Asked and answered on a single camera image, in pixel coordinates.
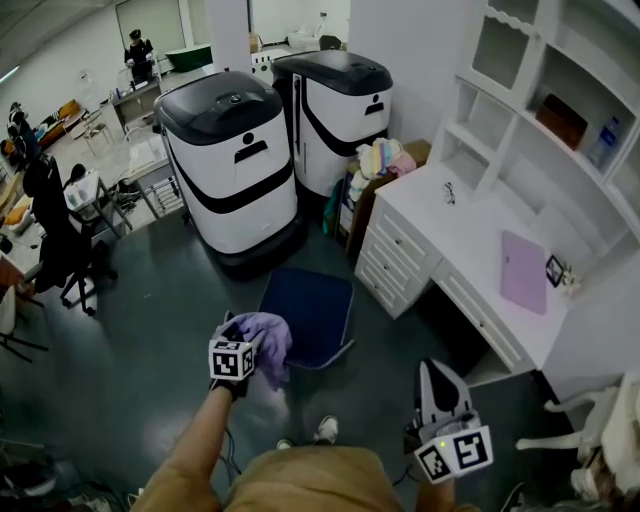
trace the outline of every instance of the black stripe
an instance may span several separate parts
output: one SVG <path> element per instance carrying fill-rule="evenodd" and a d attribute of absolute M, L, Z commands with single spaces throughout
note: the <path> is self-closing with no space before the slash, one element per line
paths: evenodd
<path fill-rule="evenodd" d="M 247 146 L 246 148 L 242 148 L 240 151 L 236 153 L 235 161 L 236 163 L 242 162 L 247 158 L 252 157 L 253 155 L 257 155 L 260 151 L 264 151 L 267 148 L 267 143 L 263 140 L 256 142 L 255 144 L 251 144 L 251 146 Z"/>
<path fill-rule="evenodd" d="M 374 114 L 375 112 L 380 112 L 384 110 L 384 103 L 376 103 L 375 105 L 369 105 L 364 115 L 368 116 L 369 114 Z"/>
<path fill-rule="evenodd" d="M 344 142 L 340 139 L 336 138 L 329 130 L 327 130 L 324 125 L 320 122 L 320 120 L 311 112 L 311 108 L 309 108 L 309 103 L 307 102 L 307 79 L 302 77 L 302 110 L 305 115 L 309 119 L 311 126 L 318 133 L 322 141 L 329 147 L 331 151 L 333 151 L 336 155 L 349 157 L 354 156 L 357 151 L 356 148 L 358 146 L 362 146 L 363 144 L 373 145 L 373 141 L 383 137 L 387 137 L 387 129 L 385 128 L 380 133 L 376 133 L 374 135 L 370 135 L 364 139 L 355 141 L 355 142 Z"/>
<path fill-rule="evenodd" d="M 202 204 L 202 206 L 213 213 L 231 213 L 239 210 L 240 208 L 244 208 L 248 204 L 257 201 L 262 196 L 266 196 L 278 187 L 284 185 L 293 173 L 291 162 L 287 162 L 287 164 L 282 169 L 280 169 L 275 174 L 272 174 L 268 178 L 262 180 L 261 182 L 256 183 L 255 185 L 252 185 L 249 188 L 246 188 L 232 196 L 215 198 L 208 196 L 196 186 L 191 178 L 187 176 L 187 173 L 184 172 L 184 169 L 180 165 L 180 162 L 178 162 L 178 159 L 173 152 L 173 148 L 170 147 L 169 149 L 171 150 L 171 156 L 176 163 L 178 172 L 184 178 L 184 181 L 187 183 L 189 190 L 193 192 L 193 195 L 196 196 L 196 199 Z"/>

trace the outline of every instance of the black chair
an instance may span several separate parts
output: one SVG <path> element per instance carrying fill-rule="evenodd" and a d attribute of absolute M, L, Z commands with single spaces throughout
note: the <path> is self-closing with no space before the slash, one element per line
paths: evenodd
<path fill-rule="evenodd" d="M 321 50 L 339 50 L 340 48 L 342 48 L 342 41 L 340 41 L 336 36 L 320 37 Z"/>
<path fill-rule="evenodd" d="M 87 307 L 85 279 L 99 274 L 105 274 L 113 281 L 118 278 L 118 274 L 105 264 L 109 254 L 107 244 L 98 242 L 92 247 L 91 240 L 98 223 L 87 223 L 69 211 L 58 166 L 52 157 L 42 155 L 29 165 L 23 187 L 25 194 L 33 197 L 31 211 L 46 233 L 40 249 L 42 269 L 36 274 L 36 292 L 54 285 L 64 288 L 60 299 L 68 308 L 71 303 L 66 296 L 77 284 L 82 311 L 89 316 L 95 315 L 95 309 Z"/>

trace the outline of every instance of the sneaker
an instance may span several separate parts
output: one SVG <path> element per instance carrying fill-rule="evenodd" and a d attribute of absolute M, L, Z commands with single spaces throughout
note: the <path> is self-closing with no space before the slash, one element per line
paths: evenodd
<path fill-rule="evenodd" d="M 276 450 L 290 450 L 293 448 L 293 443 L 288 439 L 280 439 L 276 445 Z"/>
<path fill-rule="evenodd" d="M 313 442 L 325 441 L 335 444 L 338 439 L 338 418 L 335 416 L 325 416 L 320 422 L 318 431 L 313 434 Z"/>
<path fill-rule="evenodd" d="M 511 494 L 507 498 L 507 501 L 500 509 L 500 512 L 519 512 L 524 510 L 524 495 L 522 491 L 524 490 L 524 482 L 519 483 L 513 488 Z"/>

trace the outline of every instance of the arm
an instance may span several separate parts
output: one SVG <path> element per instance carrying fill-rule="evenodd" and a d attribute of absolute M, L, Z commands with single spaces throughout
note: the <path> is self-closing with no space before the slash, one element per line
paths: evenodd
<path fill-rule="evenodd" d="M 416 512 L 453 512 L 455 506 L 455 480 L 447 480 L 438 485 L 430 482 L 420 484 Z"/>
<path fill-rule="evenodd" d="M 226 388 L 209 393 L 167 461 L 151 477 L 134 512 L 220 512 L 209 480 L 220 456 L 231 403 Z"/>
<path fill-rule="evenodd" d="M 220 387 L 209 393 L 167 462 L 208 481 L 220 456 L 232 401 L 228 389 Z"/>

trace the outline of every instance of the black robot lid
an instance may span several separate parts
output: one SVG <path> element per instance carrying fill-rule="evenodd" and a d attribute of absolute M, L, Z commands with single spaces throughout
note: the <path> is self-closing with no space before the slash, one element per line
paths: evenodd
<path fill-rule="evenodd" d="M 297 73 L 347 96 L 368 96 L 391 89 L 391 74 L 381 64 L 341 50 L 299 53 L 273 61 L 279 72 Z"/>
<path fill-rule="evenodd" d="M 176 137 L 194 146 L 207 146 L 271 121 L 282 111 L 282 100 L 257 78 L 229 71 L 163 94 L 154 110 Z"/>

